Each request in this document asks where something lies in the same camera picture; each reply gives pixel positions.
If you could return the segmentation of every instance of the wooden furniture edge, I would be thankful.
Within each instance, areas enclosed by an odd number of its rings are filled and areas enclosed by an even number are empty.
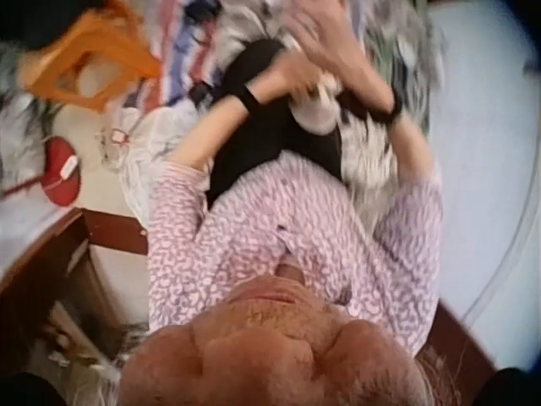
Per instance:
[[[40,237],[38,237],[26,251],[7,269],[2,280],[0,280],[0,294],[24,270],[32,261],[35,255],[54,237],[62,234],[73,222],[82,216],[80,209],[71,209],[68,213],[52,224]]]

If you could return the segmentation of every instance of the red object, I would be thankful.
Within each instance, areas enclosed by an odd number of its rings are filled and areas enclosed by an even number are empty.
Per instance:
[[[46,171],[41,177],[41,186],[50,201],[59,206],[69,206],[75,202],[81,186],[79,165],[71,176],[64,180],[60,171],[68,158],[75,154],[72,146],[61,137],[51,138],[45,144]]]

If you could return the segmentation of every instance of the orange chair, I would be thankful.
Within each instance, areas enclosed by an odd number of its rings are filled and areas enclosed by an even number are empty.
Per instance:
[[[125,21],[118,27],[118,19]],[[75,81],[90,55],[117,64],[121,71],[93,97],[77,93]],[[122,95],[139,78],[155,78],[161,64],[139,34],[139,17],[122,0],[110,0],[106,10],[87,11],[58,41],[23,56],[20,80],[43,98],[103,112],[107,102]]]

